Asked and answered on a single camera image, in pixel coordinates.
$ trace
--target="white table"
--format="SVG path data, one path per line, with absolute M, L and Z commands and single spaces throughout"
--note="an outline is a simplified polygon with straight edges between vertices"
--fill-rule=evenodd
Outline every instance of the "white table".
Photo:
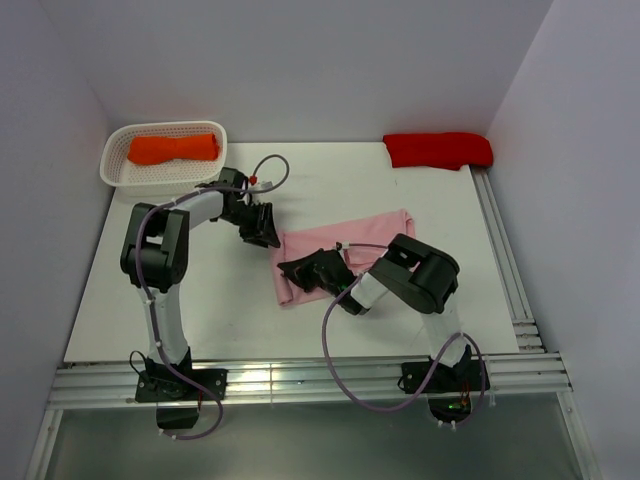
M 291 163 L 291 176 L 266 196 L 276 227 L 300 230 L 406 208 L 419 240 L 452 255 L 461 273 L 457 301 L 465 332 L 484 353 L 517 353 L 513 324 L 468 168 L 392 169 L 382 143 L 230 144 L 227 163 L 250 174 L 270 153 Z M 280 178 L 273 161 L 262 179 Z M 116 192 L 76 317 L 65 361 L 126 360 L 148 349 L 143 306 L 119 258 L 131 207 L 141 198 Z M 322 355 L 320 325 L 329 300 L 281 308 L 265 249 L 244 244 L 237 228 L 207 223 L 191 232 L 181 288 L 185 335 L 194 359 L 255 360 Z M 420 355 L 419 314 L 387 295 L 366 316 L 334 310 L 329 346 L 336 357 Z

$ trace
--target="metal frame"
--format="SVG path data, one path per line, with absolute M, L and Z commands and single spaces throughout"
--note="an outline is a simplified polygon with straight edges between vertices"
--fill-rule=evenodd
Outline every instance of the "metal frame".
M 593 452 L 588 447 L 584 427 L 573 405 L 571 383 L 562 358 L 558 353 L 546 353 L 540 339 L 488 175 L 484 169 L 472 168 L 472 177 L 521 352 L 513 355 L 485 356 L 492 385 L 490 404 L 494 404 L 496 395 L 557 393 L 582 474 L 584 478 L 600 479 Z M 405 397 L 396 385 L 401 376 L 401 363 L 425 359 L 342 359 L 336 361 L 336 369 L 350 389 L 363 399 L 399 399 Z M 225 404 L 346 400 L 335 385 L 323 360 L 197 362 L 194 368 L 229 370 Z M 27 478 L 44 478 L 64 410 L 155 408 L 156 404 L 134 402 L 136 383 L 137 376 L 126 362 L 72 364 L 59 369 L 51 389 Z M 162 405 L 191 406 L 193 402 L 171 402 Z
M 58 429 L 63 413 L 62 410 L 45 410 L 40 432 L 25 475 L 26 480 L 44 480 L 47 476 L 49 461 L 58 437 Z
M 567 425 L 569 438 L 576 454 L 582 478 L 586 480 L 602 480 L 602 472 L 598 467 L 595 453 L 591 448 L 587 430 L 578 414 L 576 403 L 571 392 L 558 392 L 558 402 L 562 408 L 564 423 Z

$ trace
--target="gray floor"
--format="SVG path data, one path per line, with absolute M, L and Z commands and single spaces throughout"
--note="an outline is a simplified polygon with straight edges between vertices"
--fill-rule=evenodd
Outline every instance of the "gray floor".
M 218 432 L 192 442 L 158 437 L 153 410 L 72 411 L 47 478 L 579 478 L 554 395 L 497 400 L 455 433 L 423 402 L 393 415 L 350 403 L 228 407 Z

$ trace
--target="white basket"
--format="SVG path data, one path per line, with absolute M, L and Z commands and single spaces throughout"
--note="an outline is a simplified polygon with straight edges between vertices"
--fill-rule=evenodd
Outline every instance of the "white basket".
M 171 160 L 159 165 L 136 165 L 127 159 L 134 137 L 188 137 L 213 133 L 220 146 L 214 161 Z M 227 133 L 215 122 L 167 122 L 129 125 L 107 140 L 100 160 L 102 180 L 125 194 L 140 196 L 187 193 L 199 183 L 211 182 L 220 174 L 227 156 Z

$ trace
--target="cloth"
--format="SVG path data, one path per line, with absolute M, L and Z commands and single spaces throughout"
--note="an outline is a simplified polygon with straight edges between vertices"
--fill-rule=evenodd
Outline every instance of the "cloth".
M 135 137 L 127 158 L 138 165 L 157 165 L 174 158 L 215 160 L 220 146 L 212 133 L 191 137 Z
M 475 133 L 406 133 L 385 135 L 393 168 L 436 167 L 460 170 L 462 165 L 493 165 L 486 138 Z
M 329 296 L 320 288 L 316 288 L 311 293 L 305 293 L 282 276 L 278 263 L 298 260 L 319 248 L 325 250 L 335 248 L 336 242 L 388 245 L 398 233 L 415 237 L 413 219 L 406 210 L 299 232 L 281 233 L 280 248 L 270 249 L 271 273 L 278 304 L 299 305 Z M 383 253 L 384 251 L 380 248 L 351 247 L 345 252 L 345 262 L 354 273 L 360 273 L 369 269 Z

